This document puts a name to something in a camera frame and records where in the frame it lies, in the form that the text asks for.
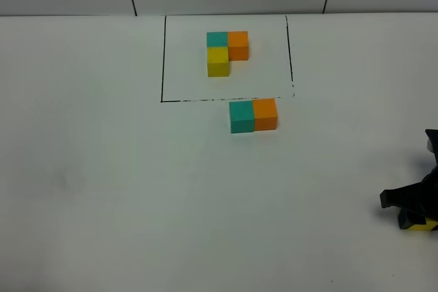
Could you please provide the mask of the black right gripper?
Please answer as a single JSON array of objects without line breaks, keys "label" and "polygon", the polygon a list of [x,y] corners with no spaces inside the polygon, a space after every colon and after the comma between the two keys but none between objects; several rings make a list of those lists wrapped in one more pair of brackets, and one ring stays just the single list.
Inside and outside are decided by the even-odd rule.
[{"label": "black right gripper", "polygon": [[385,189],[380,194],[381,207],[398,207],[398,225],[402,230],[420,223],[427,217],[437,220],[437,166],[420,182],[400,187]]}]

